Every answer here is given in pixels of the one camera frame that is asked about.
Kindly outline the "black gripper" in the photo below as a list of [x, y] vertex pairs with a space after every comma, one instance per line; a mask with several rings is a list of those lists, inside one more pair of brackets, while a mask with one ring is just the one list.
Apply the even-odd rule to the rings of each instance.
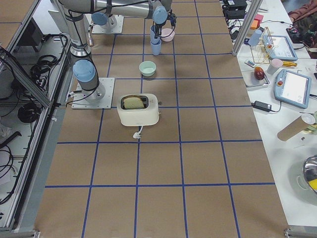
[[161, 25], [160, 24], [154, 24], [154, 31], [155, 31], [155, 38], [161, 37]]

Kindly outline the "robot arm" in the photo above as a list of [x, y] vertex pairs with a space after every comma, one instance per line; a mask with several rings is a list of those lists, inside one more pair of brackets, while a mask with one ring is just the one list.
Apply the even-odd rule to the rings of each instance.
[[72, 71], [80, 92], [71, 107], [75, 109], [109, 109], [112, 106], [114, 78], [106, 76], [111, 60], [100, 63], [101, 75], [93, 61], [93, 53], [104, 46], [112, 47], [122, 20], [128, 17], [150, 19], [152, 37], [160, 37], [161, 29], [170, 21], [176, 24], [170, 0], [60, 0], [71, 40]]
[[107, 15], [103, 12], [96, 12], [91, 15], [92, 22], [101, 26], [103, 29], [112, 29], [117, 26], [117, 20], [114, 15]]

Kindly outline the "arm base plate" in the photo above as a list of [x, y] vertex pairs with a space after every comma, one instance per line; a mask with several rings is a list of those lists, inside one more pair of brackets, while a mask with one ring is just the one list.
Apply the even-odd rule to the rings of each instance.
[[93, 34], [121, 34], [123, 29], [124, 16], [94, 13], [91, 15]]
[[71, 108], [74, 110], [99, 110], [110, 109], [112, 105], [115, 78], [100, 77], [99, 86], [94, 92], [83, 91], [77, 83], [76, 90], [81, 91], [74, 95], [74, 103]]

